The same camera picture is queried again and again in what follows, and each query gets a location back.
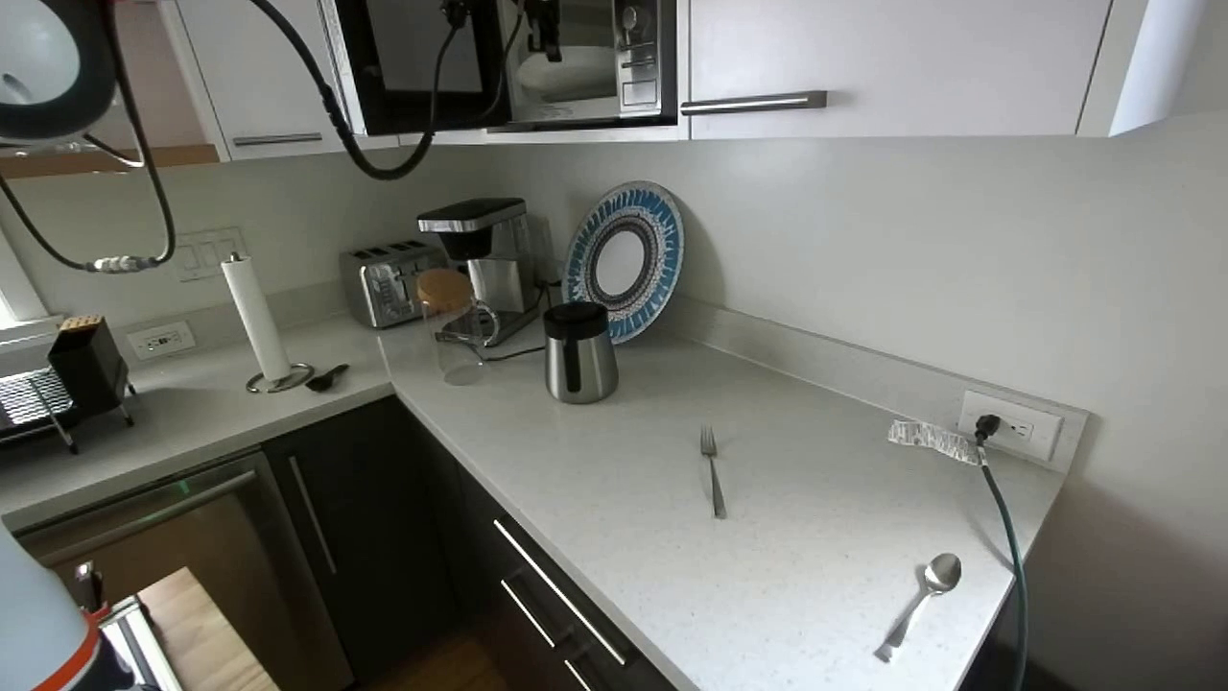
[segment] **paper towel roll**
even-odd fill
[[[292,361],[284,357],[253,260],[233,255],[224,260],[224,278],[238,307],[240,331],[253,343],[262,378],[268,383],[284,379],[292,373]]]

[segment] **silver toaster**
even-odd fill
[[[423,305],[416,293],[416,278],[441,264],[441,251],[423,241],[391,241],[340,255],[340,278],[354,315],[371,331],[418,324]]]

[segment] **fork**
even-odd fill
[[[729,520],[719,471],[719,439],[707,428],[700,429],[700,455],[707,457],[707,478],[714,479],[714,520]]]

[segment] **paper towel holder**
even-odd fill
[[[316,370],[286,361],[253,264],[240,255],[231,255],[224,260],[224,278],[225,278],[238,324],[240,324],[240,331],[257,355],[257,364],[262,364],[257,378],[247,379],[247,393],[251,396],[275,396],[275,393],[307,383],[316,378]]]

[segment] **blue decorative plate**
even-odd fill
[[[682,217],[656,183],[615,190],[578,227],[567,264],[565,301],[601,305],[610,343],[645,334],[682,278]]]

